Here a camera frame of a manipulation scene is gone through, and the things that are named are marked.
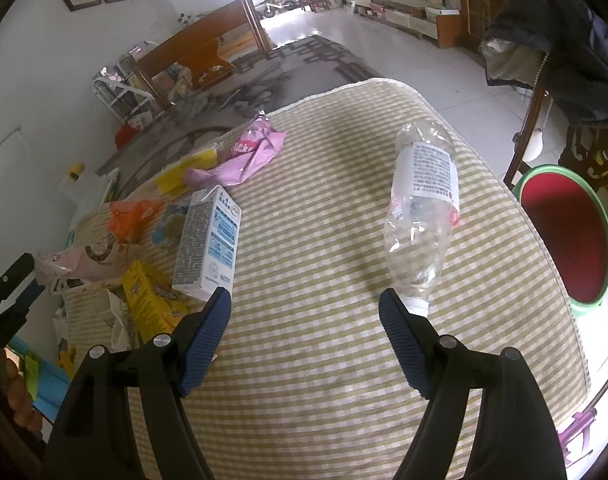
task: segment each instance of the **plastic bottle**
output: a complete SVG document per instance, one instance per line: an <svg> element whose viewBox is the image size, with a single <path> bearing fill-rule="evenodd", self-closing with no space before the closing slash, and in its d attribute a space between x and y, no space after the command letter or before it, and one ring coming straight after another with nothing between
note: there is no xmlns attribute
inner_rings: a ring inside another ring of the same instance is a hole
<svg viewBox="0 0 608 480"><path fill-rule="evenodd" d="M459 218L455 146L443 126L418 121L400 130L395 151L384 225L386 263L408 311L426 316Z"/></svg>

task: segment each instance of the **bottle label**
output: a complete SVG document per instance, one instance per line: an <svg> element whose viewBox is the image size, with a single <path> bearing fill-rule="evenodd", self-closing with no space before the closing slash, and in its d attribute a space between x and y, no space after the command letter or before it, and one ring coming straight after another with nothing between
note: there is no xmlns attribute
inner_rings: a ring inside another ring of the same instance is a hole
<svg viewBox="0 0 608 480"><path fill-rule="evenodd" d="M403 195L445 200L452 205L450 222L459 222L459 186L457 168L447 151L414 142L399 154L397 168L405 168Z"/></svg>

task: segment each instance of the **blue rubber gripper pad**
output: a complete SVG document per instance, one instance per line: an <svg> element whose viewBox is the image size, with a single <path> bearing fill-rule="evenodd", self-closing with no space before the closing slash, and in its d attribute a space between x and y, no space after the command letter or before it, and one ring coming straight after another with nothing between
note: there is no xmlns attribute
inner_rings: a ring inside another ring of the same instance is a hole
<svg viewBox="0 0 608 480"><path fill-rule="evenodd" d="M424 399L433 398L433 387L428 376L426 354L413 330L404 318L404 304L387 290L379 296L379 320L381 321L397 361L410 387L418 390Z"/></svg>
<svg viewBox="0 0 608 480"><path fill-rule="evenodd" d="M182 397L191 393L191 390L200 386L204 380L215 350L230 320L230 314L230 295L226 292L220 294L215 300L186 351L184 375L178 385Z"/></svg>

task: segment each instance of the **rug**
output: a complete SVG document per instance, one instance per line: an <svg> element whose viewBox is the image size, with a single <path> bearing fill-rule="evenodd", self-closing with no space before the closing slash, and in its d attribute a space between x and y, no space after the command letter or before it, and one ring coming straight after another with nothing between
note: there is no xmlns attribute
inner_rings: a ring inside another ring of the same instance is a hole
<svg viewBox="0 0 608 480"><path fill-rule="evenodd" d="M158 116L97 171L120 168L117 200L126 198L165 166L204 146L261 110L266 113L347 83L381 77L361 58L322 36L308 36L233 62L233 75L195 92Z"/></svg>

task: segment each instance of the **bottle cap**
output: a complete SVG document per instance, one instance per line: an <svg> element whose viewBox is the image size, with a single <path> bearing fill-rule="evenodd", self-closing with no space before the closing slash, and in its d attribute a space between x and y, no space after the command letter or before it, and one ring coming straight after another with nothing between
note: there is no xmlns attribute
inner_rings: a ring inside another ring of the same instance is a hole
<svg viewBox="0 0 608 480"><path fill-rule="evenodd" d="M421 298L412 298L410 296L399 296L399 299L402 300L406 310L411 314L415 314L417 316L428 316L428 301L422 300Z"/></svg>

